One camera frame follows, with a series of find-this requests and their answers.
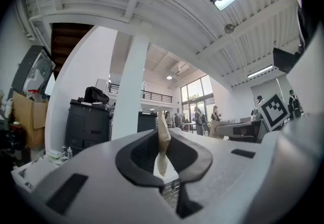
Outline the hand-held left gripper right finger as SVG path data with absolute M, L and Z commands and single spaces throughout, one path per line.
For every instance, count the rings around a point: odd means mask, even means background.
M 213 162 L 201 180 L 185 186 L 189 199 L 202 209 L 184 219 L 169 217 L 168 224 L 248 224 L 248 211 L 272 161 L 273 134 L 266 134 L 261 143 L 248 143 L 175 129 L 170 133 L 182 134 L 208 149 Z

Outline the brown cardboard box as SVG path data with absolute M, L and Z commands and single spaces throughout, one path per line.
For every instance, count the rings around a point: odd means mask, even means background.
M 32 101 L 25 96 L 13 92 L 13 116 L 26 132 L 26 144 L 35 148 L 45 144 L 45 124 L 48 101 Z

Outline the black balcony railing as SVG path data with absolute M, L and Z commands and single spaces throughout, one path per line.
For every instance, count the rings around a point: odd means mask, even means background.
M 119 85 L 118 84 L 108 84 L 108 93 L 111 94 L 118 94 L 119 93 Z M 140 91 L 140 98 L 146 99 L 146 100 L 152 100 L 152 101 L 161 101 L 165 103 L 172 103 L 173 98 L 169 95 L 154 93 L 150 91 Z

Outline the black tablet monitor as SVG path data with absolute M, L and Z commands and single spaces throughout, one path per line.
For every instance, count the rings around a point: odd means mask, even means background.
M 299 58 L 299 54 L 291 54 L 281 49 L 273 48 L 273 65 L 282 72 L 289 73 Z

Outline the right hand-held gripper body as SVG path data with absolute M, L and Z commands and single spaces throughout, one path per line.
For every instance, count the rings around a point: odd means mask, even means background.
M 257 104 L 251 112 L 251 123 L 255 129 L 255 141 L 262 142 L 265 134 L 279 130 L 289 117 L 287 106 L 278 94 Z

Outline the white pillar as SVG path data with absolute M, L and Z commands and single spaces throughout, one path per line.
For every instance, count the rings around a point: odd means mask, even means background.
M 149 46 L 145 34 L 134 37 L 124 66 L 112 123 L 112 140 L 137 133 L 140 92 Z

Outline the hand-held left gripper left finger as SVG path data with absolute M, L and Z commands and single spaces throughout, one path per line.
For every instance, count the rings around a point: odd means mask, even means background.
M 133 185 L 115 165 L 117 152 L 153 131 L 92 146 L 47 175 L 31 194 L 31 206 L 50 224 L 178 224 L 180 218 L 157 188 Z M 63 213 L 48 201 L 74 174 L 86 177 Z

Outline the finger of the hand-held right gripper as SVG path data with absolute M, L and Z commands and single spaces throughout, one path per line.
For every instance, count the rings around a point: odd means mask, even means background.
M 228 136 L 231 141 L 255 141 L 255 129 L 252 123 L 220 125 L 215 129 L 219 136 Z

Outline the glass entrance doors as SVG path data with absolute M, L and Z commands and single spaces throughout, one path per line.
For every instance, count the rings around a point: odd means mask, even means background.
M 194 108 L 198 107 L 202 114 L 210 120 L 210 116 L 215 105 L 214 94 L 211 85 L 211 79 L 205 75 L 198 80 L 180 88 L 182 113 L 188 117 L 188 120 L 194 118 Z

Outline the ceiling tube light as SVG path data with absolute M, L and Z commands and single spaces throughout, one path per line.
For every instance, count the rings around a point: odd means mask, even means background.
M 253 78 L 253 77 L 255 77 L 255 76 L 259 75 L 259 74 L 262 74 L 264 72 L 267 72 L 267 71 L 271 70 L 272 68 L 273 68 L 273 65 L 269 65 L 269 66 L 267 66 L 267 67 L 265 67 L 265 68 L 263 68 L 261 70 L 258 70 L 258 71 L 254 72 L 254 73 L 251 73 L 251 74 L 248 75 L 248 79 Z

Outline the small black cabinet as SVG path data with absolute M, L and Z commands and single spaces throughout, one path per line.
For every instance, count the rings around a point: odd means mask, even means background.
M 157 129 L 157 113 L 140 111 L 138 113 L 137 132 Z

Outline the white ceiling air conditioner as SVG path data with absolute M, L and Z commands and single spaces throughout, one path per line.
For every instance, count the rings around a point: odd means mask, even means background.
M 184 71 L 188 70 L 190 68 L 190 65 L 183 62 L 179 61 L 177 64 L 175 64 L 171 69 L 170 72 L 173 73 L 173 75 L 180 75 Z

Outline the chrome faucet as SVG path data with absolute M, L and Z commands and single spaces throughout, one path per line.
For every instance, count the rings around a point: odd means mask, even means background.
M 73 158 L 73 150 L 70 146 L 66 146 L 64 145 L 63 147 L 63 153 L 62 153 L 62 157 L 64 157 L 67 160 L 70 160 Z

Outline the white soap dish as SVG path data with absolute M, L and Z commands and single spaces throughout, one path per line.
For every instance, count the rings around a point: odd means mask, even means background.
M 62 165 L 63 161 L 61 159 L 61 152 L 56 150 L 47 150 L 46 152 L 49 161 L 56 165 Z

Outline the brown staircase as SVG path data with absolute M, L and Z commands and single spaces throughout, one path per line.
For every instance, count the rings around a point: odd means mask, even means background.
M 92 29 L 92 27 L 93 25 L 81 23 L 52 24 L 51 57 L 55 64 L 53 70 L 55 80 L 74 47 Z

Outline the large black cabinet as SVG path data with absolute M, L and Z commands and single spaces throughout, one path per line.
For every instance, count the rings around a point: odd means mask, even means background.
M 113 112 L 107 104 L 72 99 L 68 110 L 65 145 L 75 156 L 81 151 L 111 140 Z

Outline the black bag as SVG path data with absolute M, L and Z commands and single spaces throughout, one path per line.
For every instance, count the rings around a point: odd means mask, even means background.
M 96 87 L 87 87 L 85 90 L 84 102 L 101 102 L 102 104 L 108 104 L 109 97 Z

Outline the red lid plastic jar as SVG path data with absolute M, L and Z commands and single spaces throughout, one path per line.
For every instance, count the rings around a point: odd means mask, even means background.
M 42 102 L 42 97 L 40 95 L 40 90 L 28 90 L 27 98 L 34 102 Z

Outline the dark grey appliance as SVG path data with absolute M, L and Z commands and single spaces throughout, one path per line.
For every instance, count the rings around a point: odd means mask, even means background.
M 47 49 L 33 45 L 19 64 L 11 89 L 22 95 L 29 90 L 39 90 L 44 94 L 54 68 L 55 63 Z

